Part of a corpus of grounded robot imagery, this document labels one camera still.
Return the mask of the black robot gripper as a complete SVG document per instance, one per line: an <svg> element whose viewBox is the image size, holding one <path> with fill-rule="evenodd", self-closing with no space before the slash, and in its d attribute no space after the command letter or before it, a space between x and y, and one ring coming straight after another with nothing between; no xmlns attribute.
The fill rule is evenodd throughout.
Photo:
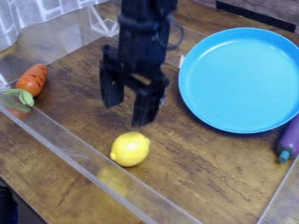
<svg viewBox="0 0 299 224"><path fill-rule="evenodd" d="M106 108L124 100L124 86L136 90L132 126L154 120L164 102L168 79L161 72L170 23L166 17L132 19L120 17L117 47L102 46L98 72L101 101Z"/></svg>

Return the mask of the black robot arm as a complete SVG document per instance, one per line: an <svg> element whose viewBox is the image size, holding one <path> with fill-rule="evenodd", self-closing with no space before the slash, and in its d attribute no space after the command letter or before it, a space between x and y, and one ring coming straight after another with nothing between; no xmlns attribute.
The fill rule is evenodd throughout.
<svg viewBox="0 0 299 224"><path fill-rule="evenodd" d="M154 120L169 84L161 72L168 46L170 19L177 0L121 0L117 46L102 46L98 72L104 105L124 100L124 89L134 91L132 125Z"/></svg>

